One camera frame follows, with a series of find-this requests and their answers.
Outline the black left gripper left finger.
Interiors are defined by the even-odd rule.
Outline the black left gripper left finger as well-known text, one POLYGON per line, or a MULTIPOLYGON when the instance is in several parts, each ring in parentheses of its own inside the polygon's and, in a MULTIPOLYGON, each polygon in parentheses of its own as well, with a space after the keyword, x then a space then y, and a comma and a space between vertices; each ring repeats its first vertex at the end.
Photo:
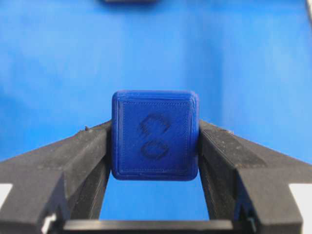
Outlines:
POLYGON ((0 164, 0 231, 47 233, 49 218, 98 219, 110 174, 111 122, 0 164))

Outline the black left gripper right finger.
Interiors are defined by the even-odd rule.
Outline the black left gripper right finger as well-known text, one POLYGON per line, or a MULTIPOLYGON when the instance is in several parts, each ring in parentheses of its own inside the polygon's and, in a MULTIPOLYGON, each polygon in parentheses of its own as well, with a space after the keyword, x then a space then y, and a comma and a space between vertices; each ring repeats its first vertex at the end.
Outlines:
POLYGON ((198 164, 210 219, 246 221, 255 234, 311 233, 311 164, 205 121, 198 164))

